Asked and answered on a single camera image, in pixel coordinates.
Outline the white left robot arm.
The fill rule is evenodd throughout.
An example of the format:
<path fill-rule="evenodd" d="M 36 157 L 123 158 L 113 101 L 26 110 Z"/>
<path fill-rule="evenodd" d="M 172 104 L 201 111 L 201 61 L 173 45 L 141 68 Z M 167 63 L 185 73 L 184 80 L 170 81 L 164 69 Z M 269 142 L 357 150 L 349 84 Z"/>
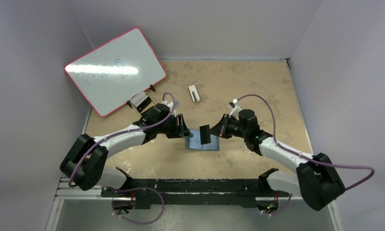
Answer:
<path fill-rule="evenodd" d="M 106 167 L 106 160 L 128 148 L 139 146 L 164 134 L 168 139 L 186 138 L 190 132 L 182 114 L 176 114 L 172 102 L 164 101 L 150 107 L 138 121 L 127 128 L 91 137 L 80 135 L 60 164 L 60 170 L 69 177 L 70 187 L 87 191 L 94 186 L 113 188 L 121 197 L 128 196 L 131 177 L 122 169 Z"/>

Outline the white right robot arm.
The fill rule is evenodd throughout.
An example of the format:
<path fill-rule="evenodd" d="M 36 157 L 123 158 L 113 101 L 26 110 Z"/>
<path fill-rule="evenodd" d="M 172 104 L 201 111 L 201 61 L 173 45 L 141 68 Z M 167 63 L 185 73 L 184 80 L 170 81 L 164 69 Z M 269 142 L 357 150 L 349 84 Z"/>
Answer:
<path fill-rule="evenodd" d="M 233 100 L 230 106 L 231 113 L 224 114 L 209 133 L 224 139 L 242 138 L 248 150 L 291 170 L 290 174 L 275 170 L 261 180 L 258 188 L 263 195 L 284 191 L 301 196 L 311 209 L 320 211 L 345 193 L 346 188 L 327 155 L 295 154 L 296 150 L 291 150 L 260 128 L 253 110 L 241 109 L 237 100 Z"/>

